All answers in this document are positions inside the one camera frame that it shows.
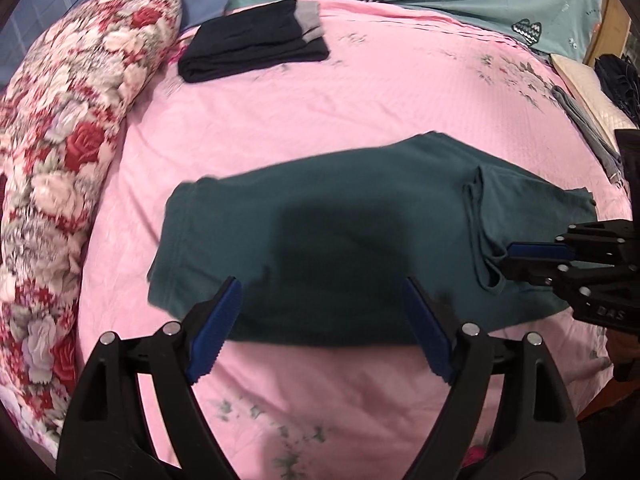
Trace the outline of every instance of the floral pillow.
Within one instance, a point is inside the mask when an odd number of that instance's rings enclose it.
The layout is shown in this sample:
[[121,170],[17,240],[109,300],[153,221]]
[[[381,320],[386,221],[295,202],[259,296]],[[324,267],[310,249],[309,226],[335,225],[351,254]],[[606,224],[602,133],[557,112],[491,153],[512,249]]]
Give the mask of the floral pillow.
[[90,0],[35,41],[0,101],[0,401],[54,456],[76,382],[82,247],[120,123],[179,24],[180,0]]

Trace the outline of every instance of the metal screw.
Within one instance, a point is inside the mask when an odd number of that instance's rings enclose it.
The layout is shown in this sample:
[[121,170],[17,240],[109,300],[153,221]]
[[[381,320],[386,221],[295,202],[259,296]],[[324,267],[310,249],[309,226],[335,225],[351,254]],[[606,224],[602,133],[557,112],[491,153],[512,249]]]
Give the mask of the metal screw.
[[527,334],[527,341],[533,346],[540,346],[542,345],[542,336],[538,332],[529,332]]
[[182,326],[177,321],[170,321],[164,324],[162,331],[167,335],[176,335],[180,332],[181,327]]
[[480,333],[480,327],[475,323],[465,323],[462,326],[462,332],[470,336],[477,336]]
[[100,342],[103,345],[110,345],[111,343],[113,343],[114,341],[116,341],[116,335],[115,332],[105,332],[104,334],[102,334],[100,336]]

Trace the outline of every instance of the beige pillow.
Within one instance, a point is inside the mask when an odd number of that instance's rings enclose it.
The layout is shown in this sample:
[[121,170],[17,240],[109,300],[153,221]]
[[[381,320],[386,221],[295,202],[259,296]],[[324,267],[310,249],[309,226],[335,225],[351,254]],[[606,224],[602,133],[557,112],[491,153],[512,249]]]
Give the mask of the beige pillow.
[[551,61],[575,100],[598,127],[602,138],[617,150],[614,131],[635,129],[636,126],[601,90],[593,68],[558,54],[552,54]]

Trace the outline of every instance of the wooden bed frame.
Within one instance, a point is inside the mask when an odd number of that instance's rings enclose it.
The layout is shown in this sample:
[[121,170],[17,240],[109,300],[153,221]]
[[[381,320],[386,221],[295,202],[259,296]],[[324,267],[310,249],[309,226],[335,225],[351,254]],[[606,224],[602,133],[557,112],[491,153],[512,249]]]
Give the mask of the wooden bed frame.
[[591,38],[583,63],[593,67],[603,54],[621,56],[631,30],[631,18],[620,0],[602,0],[602,24]]

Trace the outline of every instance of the gray cloth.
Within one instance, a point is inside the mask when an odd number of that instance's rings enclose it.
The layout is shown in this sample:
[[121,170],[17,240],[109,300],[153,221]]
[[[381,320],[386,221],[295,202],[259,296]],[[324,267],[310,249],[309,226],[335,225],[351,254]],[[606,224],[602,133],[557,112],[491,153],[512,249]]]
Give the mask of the gray cloth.
[[551,89],[553,97],[564,109],[569,118],[580,130],[585,142],[589,145],[593,155],[600,161],[602,169],[607,174],[610,183],[617,186],[624,185],[624,173],[622,167],[622,157],[607,142],[600,137],[596,126],[591,118],[580,107],[576,100],[568,95],[559,86]]
[[293,13],[302,29],[302,39],[307,43],[324,36],[324,28],[320,24],[320,4],[307,0],[296,0]]

